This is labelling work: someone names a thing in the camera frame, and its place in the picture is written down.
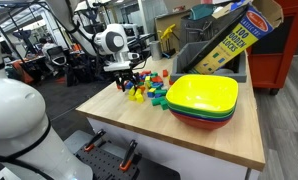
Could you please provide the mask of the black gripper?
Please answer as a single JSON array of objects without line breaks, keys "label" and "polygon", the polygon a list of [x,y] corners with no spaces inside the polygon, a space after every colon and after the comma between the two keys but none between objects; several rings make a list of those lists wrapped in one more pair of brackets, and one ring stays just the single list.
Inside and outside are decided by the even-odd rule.
[{"label": "black gripper", "polygon": [[104,67],[106,72],[112,72],[118,90],[122,90],[122,85],[126,80],[132,82],[134,88],[138,88],[139,78],[133,77],[134,66],[130,62],[112,62]]}]

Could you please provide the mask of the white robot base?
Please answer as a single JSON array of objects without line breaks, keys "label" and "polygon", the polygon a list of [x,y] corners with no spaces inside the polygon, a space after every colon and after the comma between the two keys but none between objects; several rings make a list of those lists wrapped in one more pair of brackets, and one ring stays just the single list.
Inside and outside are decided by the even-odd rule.
[{"label": "white robot base", "polygon": [[0,44],[0,163],[21,180],[92,180],[81,162],[55,132],[43,96],[10,79]]}]

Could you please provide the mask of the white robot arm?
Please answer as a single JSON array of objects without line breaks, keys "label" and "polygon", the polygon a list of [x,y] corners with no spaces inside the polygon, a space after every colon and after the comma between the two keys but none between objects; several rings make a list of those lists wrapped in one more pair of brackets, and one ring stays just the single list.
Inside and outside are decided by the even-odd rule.
[{"label": "white robot arm", "polygon": [[103,32],[89,33],[74,13],[79,0],[46,0],[46,3],[55,19],[81,45],[86,54],[96,58],[113,56],[114,61],[105,65],[103,69],[114,74],[118,87],[125,90],[124,83],[129,81],[137,88],[139,76],[132,71],[130,63],[140,55],[129,51],[122,24],[109,24]]}]

